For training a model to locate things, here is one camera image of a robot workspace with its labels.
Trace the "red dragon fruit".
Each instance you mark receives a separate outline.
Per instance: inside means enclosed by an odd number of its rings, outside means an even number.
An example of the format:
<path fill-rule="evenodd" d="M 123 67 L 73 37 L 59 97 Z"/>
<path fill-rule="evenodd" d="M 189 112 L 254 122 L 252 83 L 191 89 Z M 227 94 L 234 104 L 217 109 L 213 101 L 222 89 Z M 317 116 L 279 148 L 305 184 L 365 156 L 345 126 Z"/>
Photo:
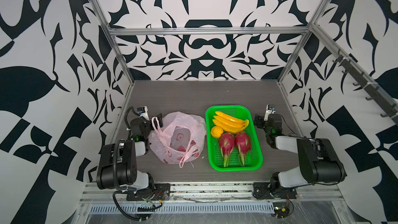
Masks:
<path fill-rule="evenodd" d="M 237 132 L 235 136 L 235 146 L 238 150 L 239 163 L 244 167 L 247 154 L 251 152 L 250 136 L 244 131 Z"/>
<path fill-rule="evenodd" d="M 230 156 L 235 147 L 235 137 L 232 133 L 224 133 L 218 142 L 223 159 L 223 167 L 226 168 L 229 165 Z"/>

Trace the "pink knotted plastic bag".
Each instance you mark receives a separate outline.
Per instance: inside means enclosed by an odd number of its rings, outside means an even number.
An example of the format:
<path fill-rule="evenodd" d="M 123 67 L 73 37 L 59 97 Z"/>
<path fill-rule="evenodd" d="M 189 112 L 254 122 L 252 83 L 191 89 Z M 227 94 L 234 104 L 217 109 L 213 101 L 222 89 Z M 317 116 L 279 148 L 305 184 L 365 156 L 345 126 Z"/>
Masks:
<path fill-rule="evenodd" d="M 161 162 L 182 168 L 201 155 L 207 135 L 201 116 L 173 112 L 164 118 L 152 117 L 150 123 L 149 147 Z"/>

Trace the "yellow banana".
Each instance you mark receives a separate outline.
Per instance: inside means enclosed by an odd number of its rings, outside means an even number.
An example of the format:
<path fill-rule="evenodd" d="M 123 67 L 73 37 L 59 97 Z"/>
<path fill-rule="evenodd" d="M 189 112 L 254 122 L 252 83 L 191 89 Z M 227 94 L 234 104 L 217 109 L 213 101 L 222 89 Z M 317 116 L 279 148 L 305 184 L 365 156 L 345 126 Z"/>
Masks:
<path fill-rule="evenodd" d="M 220 111 L 215 112 L 212 122 L 215 126 L 218 126 L 225 132 L 232 134 L 237 134 L 240 131 L 244 131 L 250 124 L 248 119 L 241 120 Z"/>

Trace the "green plastic basket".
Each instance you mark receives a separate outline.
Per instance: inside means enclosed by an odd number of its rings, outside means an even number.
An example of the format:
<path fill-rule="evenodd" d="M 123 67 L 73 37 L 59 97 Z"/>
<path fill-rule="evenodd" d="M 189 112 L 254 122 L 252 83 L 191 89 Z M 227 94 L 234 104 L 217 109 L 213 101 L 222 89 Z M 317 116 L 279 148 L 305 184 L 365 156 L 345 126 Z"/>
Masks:
<path fill-rule="evenodd" d="M 231 153 L 229 165 L 223 167 L 223 159 L 219 147 L 219 139 L 215 139 L 211 136 L 210 130 L 214 125 L 212 122 L 213 116 L 216 111 L 223 112 L 232 117 L 250 121 L 249 126 L 244 130 L 251 139 L 251 152 L 247 154 L 245 160 L 245 166 L 241 166 L 238 160 L 238 150 L 236 146 Z M 208 159 L 213 169 L 219 172 L 232 172 L 232 171 L 254 171 L 259 169 L 263 164 L 263 155 L 260 148 L 260 143 L 255 131 L 254 122 L 251 118 L 250 111 L 238 105 L 228 106 L 212 106 L 206 111 L 206 123 L 207 123 L 207 146 L 208 146 Z"/>

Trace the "yellow orange fruit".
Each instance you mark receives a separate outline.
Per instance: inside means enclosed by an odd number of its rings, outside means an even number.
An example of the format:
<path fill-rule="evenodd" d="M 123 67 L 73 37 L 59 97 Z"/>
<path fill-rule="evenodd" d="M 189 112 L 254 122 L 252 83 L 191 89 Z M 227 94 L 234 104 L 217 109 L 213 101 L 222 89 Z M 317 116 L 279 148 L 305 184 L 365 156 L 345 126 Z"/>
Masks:
<path fill-rule="evenodd" d="M 219 126 L 213 126 L 210 130 L 210 134 L 213 138 L 219 139 L 223 135 L 224 130 Z"/>

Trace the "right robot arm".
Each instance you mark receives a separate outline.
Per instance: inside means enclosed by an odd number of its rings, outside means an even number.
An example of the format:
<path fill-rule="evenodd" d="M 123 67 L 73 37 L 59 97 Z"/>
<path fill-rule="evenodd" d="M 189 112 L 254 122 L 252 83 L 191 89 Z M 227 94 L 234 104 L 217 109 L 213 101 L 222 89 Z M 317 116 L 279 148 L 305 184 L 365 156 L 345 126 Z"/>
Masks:
<path fill-rule="evenodd" d="M 344 166 L 328 139 L 312 139 L 283 134 L 283 117 L 255 115 L 254 125 L 264 130 L 266 141 L 273 149 L 298 155 L 298 167 L 276 172 L 270 182 L 254 183 L 253 196 L 262 199 L 294 199 L 298 187 L 309 185 L 333 186 L 346 177 Z"/>

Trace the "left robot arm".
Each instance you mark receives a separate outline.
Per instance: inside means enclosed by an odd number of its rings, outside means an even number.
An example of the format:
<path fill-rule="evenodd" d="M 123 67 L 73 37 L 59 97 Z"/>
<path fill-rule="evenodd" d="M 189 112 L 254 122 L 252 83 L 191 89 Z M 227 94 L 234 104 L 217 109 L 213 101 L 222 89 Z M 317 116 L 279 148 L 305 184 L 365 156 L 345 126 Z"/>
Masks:
<path fill-rule="evenodd" d="M 127 194 L 130 201 L 148 199 L 155 192 L 153 177 L 137 169 L 137 157 L 149 151 L 148 137 L 153 130 L 147 114 L 128 121 L 127 138 L 104 145 L 97 170 L 96 183 L 100 190 L 115 189 Z"/>

